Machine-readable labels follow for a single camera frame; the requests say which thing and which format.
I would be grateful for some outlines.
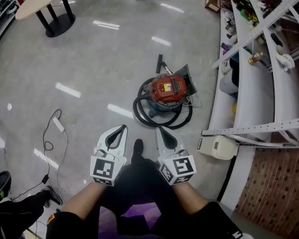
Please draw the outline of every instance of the black hose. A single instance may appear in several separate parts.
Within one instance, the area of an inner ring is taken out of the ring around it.
[[[150,99],[150,95],[149,94],[145,94],[145,95],[142,95],[142,92],[143,92],[143,89],[144,89],[144,86],[146,84],[149,84],[150,82],[153,81],[154,78],[150,78],[148,80],[146,80],[140,87],[139,89],[139,92],[138,92],[138,97],[134,100],[133,102],[133,111],[134,111],[134,114],[136,116],[136,118],[141,122],[143,123],[144,125],[147,125],[147,126],[151,126],[151,127],[158,127],[158,126],[166,126],[167,128],[170,128],[170,129],[177,129],[177,128],[180,128],[182,126],[184,126],[185,124],[187,124],[190,119],[191,119],[191,116],[193,115],[193,107],[191,105],[191,102],[188,102],[188,105],[189,105],[189,113],[188,113],[188,116],[187,118],[180,124],[178,125],[173,125],[173,126],[170,126],[170,124],[172,124],[180,115],[181,113],[181,109],[182,109],[182,106],[176,111],[176,114],[174,115],[174,117],[165,122],[165,123],[157,123],[155,121],[153,121],[144,111],[143,107],[142,107],[142,104],[141,104],[141,100],[145,100],[145,99]],[[140,114],[139,114],[139,111],[138,111],[138,107],[142,113],[142,115],[144,116],[144,118],[146,119],[143,119]]]

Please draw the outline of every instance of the round table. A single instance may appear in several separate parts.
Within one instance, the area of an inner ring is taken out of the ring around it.
[[[52,1],[53,0],[25,0],[20,6],[19,10],[16,12],[15,18],[20,20],[27,18],[33,13],[36,13],[46,29],[45,34],[48,37],[59,36],[66,32],[73,25],[75,21],[75,15],[71,11],[68,0],[62,0],[67,14],[56,16],[52,5],[50,4]],[[44,7],[48,8],[53,18],[53,21],[50,24],[46,21],[42,12],[40,11]]]

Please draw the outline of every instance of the black shoe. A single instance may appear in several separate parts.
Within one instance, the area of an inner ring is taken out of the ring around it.
[[[46,190],[48,190],[51,194],[51,200],[55,202],[57,205],[62,205],[63,201],[58,194],[55,193],[54,189],[51,186],[46,186]]]
[[[138,158],[140,158],[143,154],[144,150],[144,144],[141,139],[137,139],[134,143],[134,150],[133,150],[133,156],[131,158],[131,162],[134,162]]]

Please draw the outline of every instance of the perforated metal bar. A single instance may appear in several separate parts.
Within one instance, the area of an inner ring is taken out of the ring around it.
[[[246,134],[246,133],[268,133],[279,132],[299,128],[299,119],[293,119],[284,122],[273,122],[269,124],[247,126],[244,128],[227,128],[219,130],[203,130],[201,135],[228,135],[228,134]]]

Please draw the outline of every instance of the black cable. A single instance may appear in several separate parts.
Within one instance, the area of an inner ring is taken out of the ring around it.
[[[40,222],[40,223],[42,223],[42,224],[44,224],[43,222],[41,222],[41,221],[38,221],[38,222]],[[44,224],[46,227],[47,227],[47,225],[46,224]]]
[[[57,119],[59,120],[59,119],[61,118],[62,111],[61,111],[61,109],[57,109],[57,110],[52,114],[52,116],[50,117],[50,119],[49,119],[49,121],[48,121],[48,125],[46,126],[46,128],[45,128],[45,130],[44,130],[44,132],[43,132],[43,149],[44,149],[43,154],[44,154],[45,159],[46,159],[46,161],[47,161],[47,163],[48,163],[48,172],[47,172],[47,174],[43,177],[42,181],[41,181],[39,184],[37,184],[37,185],[34,186],[33,188],[28,189],[26,192],[30,191],[31,189],[36,188],[36,187],[39,186],[41,183],[45,184],[45,183],[47,182],[47,180],[49,179],[49,173],[50,173],[50,161],[49,161],[48,157],[46,156],[45,151],[46,151],[46,150],[47,150],[47,151],[53,150],[54,146],[53,146],[53,144],[52,144],[50,141],[45,141],[45,140],[44,140],[44,136],[45,136],[46,131],[47,131],[48,128],[49,128],[49,125],[50,125],[51,120],[53,119],[54,115],[55,115],[57,112],[60,112],[60,115],[59,115],[59,117],[57,117]],[[49,144],[51,145],[50,148],[47,148],[47,147],[46,147],[47,143],[49,143]],[[13,200],[17,199],[18,197],[24,195],[26,192],[20,194],[20,195],[17,196],[16,198],[13,198],[11,201],[13,201]]]
[[[51,122],[52,118],[54,117],[54,115],[55,115],[57,112],[60,112],[60,115],[59,115],[59,117],[57,117],[57,119],[59,120],[59,119],[61,118],[62,111],[61,111],[61,109],[57,109],[57,110],[52,114],[52,116],[50,117],[50,119],[49,119],[49,121],[48,121],[48,125],[46,126],[46,128],[45,128],[45,130],[44,130],[44,132],[43,132],[43,149],[44,149],[43,154],[44,154],[44,156],[45,156],[45,158],[46,158],[46,161],[48,162],[48,166],[49,166],[47,175],[49,175],[49,173],[50,173],[50,161],[49,161],[49,159],[47,158],[47,156],[46,156],[46,154],[45,154],[45,151],[46,151],[46,150],[47,150],[47,151],[53,150],[54,146],[53,146],[53,144],[52,144],[50,141],[44,141],[44,136],[45,136],[46,131],[47,131],[48,128],[49,128],[49,125],[50,125],[50,122]],[[49,144],[51,145],[51,148],[46,148],[46,144],[47,144],[47,143],[49,143]]]
[[[30,189],[28,189],[26,192],[30,191],[31,189],[34,189],[34,188],[36,188],[36,187],[37,187],[37,186],[39,186],[41,183],[42,183],[42,182],[40,182],[38,185],[34,186],[33,188],[30,188]],[[26,192],[24,192],[24,193],[22,193],[22,194],[18,195],[16,198],[13,198],[11,201],[13,202],[13,200],[17,199],[19,196],[22,196],[22,195],[24,195]]]

